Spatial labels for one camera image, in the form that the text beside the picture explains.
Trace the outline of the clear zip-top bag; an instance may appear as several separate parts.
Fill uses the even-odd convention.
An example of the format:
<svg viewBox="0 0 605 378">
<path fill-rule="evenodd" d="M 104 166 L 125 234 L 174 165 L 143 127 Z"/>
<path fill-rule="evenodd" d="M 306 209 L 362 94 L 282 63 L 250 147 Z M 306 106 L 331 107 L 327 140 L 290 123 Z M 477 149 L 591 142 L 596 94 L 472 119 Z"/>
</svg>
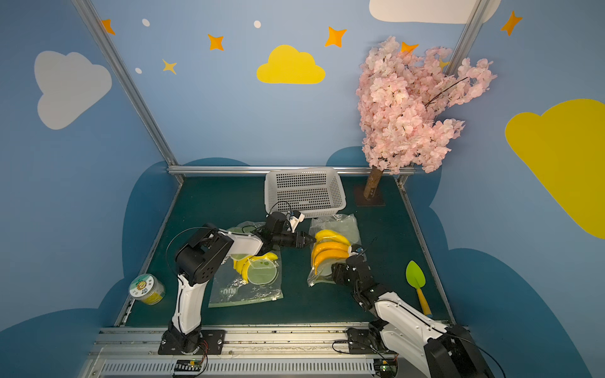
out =
<svg viewBox="0 0 605 378">
<path fill-rule="evenodd" d="M 334 214 L 311 221 L 310 234 L 315 243 L 310 248 L 309 287 L 332 283 L 332 267 L 357 255 L 361 236 L 354 214 Z"/>
</svg>

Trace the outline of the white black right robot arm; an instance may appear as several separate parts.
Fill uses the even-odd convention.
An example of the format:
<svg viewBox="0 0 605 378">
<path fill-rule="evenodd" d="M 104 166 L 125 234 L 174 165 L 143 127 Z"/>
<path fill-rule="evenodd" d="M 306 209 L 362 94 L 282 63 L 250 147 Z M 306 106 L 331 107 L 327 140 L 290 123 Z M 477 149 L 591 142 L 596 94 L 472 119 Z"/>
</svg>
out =
<svg viewBox="0 0 605 378">
<path fill-rule="evenodd" d="M 375 354 L 379 377 L 392 377 L 395 365 L 386 354 L 396 354 L 426 377 L 493 377 L 485 357 L 463 326 L 446 326 L 407 304 L 373 278 L 362 255 L 353 255 L 332 266 L 332 280 L 351 289 L 352 297 L 376 319 L 367 329 L 349 328 L 346 340 L 332 343 L 341 354 Z"/>
</svg>

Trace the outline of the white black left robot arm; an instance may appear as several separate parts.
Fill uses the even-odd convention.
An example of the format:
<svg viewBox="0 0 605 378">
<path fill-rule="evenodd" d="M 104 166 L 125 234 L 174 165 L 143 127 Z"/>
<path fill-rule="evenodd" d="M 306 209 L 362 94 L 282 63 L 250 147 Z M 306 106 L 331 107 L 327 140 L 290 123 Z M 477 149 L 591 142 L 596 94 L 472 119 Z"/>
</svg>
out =
<svg viewBox="0 0 605 378">
<path fill-rule="evenodd" d="M 182 336 L 192 335 L 199 328 L 206 287 L 224 261 L 233 261 L 233 269 L 244 283 L 263 286 L 277 278 L 279 257 L 275 250 L 303 249 L 315 242 L 281 212 L 273 212 L 264 225 L 247 232 L 227 231 L 211 224 L 198 228 L 175 254 L 178 294 L 172 328 Z"/>
</svg>

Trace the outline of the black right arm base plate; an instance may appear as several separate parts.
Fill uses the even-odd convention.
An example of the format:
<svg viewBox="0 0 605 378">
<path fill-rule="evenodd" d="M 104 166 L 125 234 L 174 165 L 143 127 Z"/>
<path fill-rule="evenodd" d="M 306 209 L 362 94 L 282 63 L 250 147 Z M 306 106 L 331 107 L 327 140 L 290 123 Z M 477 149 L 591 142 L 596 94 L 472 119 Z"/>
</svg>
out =
<svg viewBox="0 0 605 378">
<path fill-rule="evenodd" d="M 350 354 L 377 354 L 384 350 L 380 334 L 375 328 L 346 330 Z"/>
</svg>

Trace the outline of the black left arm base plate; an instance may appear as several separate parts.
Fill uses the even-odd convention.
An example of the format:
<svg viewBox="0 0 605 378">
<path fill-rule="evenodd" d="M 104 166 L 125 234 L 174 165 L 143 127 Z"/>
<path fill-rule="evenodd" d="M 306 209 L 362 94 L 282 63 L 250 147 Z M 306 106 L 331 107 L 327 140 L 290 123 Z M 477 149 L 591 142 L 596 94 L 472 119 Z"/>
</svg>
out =
<svg viewBox="0 0 605 378">
<path fill-rule="evenodd" d="M 223 329 L 195 329 L 187 335 L 169 329 L 162 335 L 159 355 L 219 355 L 225 344 Z"/>
</svg>

